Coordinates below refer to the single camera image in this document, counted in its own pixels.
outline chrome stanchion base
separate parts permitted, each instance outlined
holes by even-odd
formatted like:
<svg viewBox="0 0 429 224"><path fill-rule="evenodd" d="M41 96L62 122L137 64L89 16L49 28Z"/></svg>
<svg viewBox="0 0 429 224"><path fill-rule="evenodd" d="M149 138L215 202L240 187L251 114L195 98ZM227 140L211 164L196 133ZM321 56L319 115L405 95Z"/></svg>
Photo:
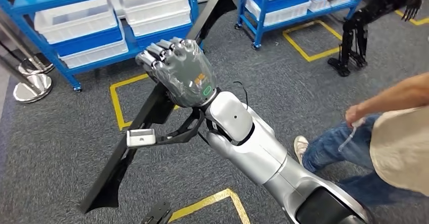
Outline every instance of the chrome stanchion base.
<svg viewBox="0 0 429 224"><path fill-rule="evenodd" d="M35 68L35 66L31 63L31 60L34 60L34 59L27 58L19 64L18 70L23 75L30 76L30 75L36 75L36 74L45 74L50 72L54 68L54 65L51 62L41 60L41 63L45 66L45 69L39 70Z"/></svg>
<svg viewBox="0 0 429 224"><path fill-rule="evenodd" d="M31 75L27 78L41 93L37 94L23 83L18 83L13 91L15 100L20 103L32 103L46 96L52 89L52 80L44 74Z"/></svg>

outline human arm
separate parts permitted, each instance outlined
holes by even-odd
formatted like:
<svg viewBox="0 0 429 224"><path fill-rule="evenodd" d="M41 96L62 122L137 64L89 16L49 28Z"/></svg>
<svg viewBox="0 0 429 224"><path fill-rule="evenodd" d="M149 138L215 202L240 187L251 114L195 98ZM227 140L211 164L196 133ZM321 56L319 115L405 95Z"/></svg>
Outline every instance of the human arm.
<svg viewBox="0 0 429 224"><path fill-rule="evenodd" d="M346 112L350 126L367 114L429 105L429 72L407 78L375 97L351 106Z"/></svg>

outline white cable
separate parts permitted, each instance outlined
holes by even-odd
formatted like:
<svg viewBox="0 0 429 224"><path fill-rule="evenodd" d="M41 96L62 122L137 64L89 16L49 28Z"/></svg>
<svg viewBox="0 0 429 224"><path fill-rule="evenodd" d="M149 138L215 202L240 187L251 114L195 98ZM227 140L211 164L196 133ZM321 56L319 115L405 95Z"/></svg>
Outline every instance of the white cable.
<svg viewBox="0 0 429 224"><path fill-rule="evenodd" d="M353 127L352 133L349 135L349 137L338 147L338 151L341 152L342 149L352 140L352 138L355 136L357 127Z"/></svg>
<svg viewBox="0 0 429 224"><path fill-rule="evenodd" d="M352 138L355 136L356 130L358 129L358 127L360 127L361 125L363 125L363 123L365 123L365 117L359 119L356 122L352 123L353 126L353 130L352 133L349 135L349 137L338 147L338 151L341 152L342 149L352 140Z"/></svg>

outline blue jeans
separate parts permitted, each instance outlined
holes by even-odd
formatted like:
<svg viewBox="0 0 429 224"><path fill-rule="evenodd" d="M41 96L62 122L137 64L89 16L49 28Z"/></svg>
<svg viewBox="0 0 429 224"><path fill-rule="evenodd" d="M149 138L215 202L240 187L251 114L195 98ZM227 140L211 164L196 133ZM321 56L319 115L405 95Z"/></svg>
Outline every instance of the blue jeans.
<svg viewBox="0 0 429 224"><path fill-rule="evenodd" d="M311 172L328 164L348 161L372 170L364 176L353 176L339 182L349 195L366 206L391 204L408 198L424 198L425 195L393 187L375 172L369 155L372 127L379 115L371 115L357 128L352 140L339 151L339 146L349 137L352 129L341 123L311 142L303 156L303 166Z"/></svg>

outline person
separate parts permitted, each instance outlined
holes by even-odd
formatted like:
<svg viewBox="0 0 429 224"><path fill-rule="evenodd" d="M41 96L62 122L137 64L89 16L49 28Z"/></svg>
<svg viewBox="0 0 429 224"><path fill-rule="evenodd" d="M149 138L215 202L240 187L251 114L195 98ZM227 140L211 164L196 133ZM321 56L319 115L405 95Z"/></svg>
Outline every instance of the person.
<svg viewBox="0 0 429 224"><path fill-rule="evenodd" d="M340 148L351 124L363 117L352 140ZM429 72L351 106L345 122L311 143L296 137L294 148L300 164L311 172L341 161L372 170L338 183L365 206L429 196Z"/></svg>

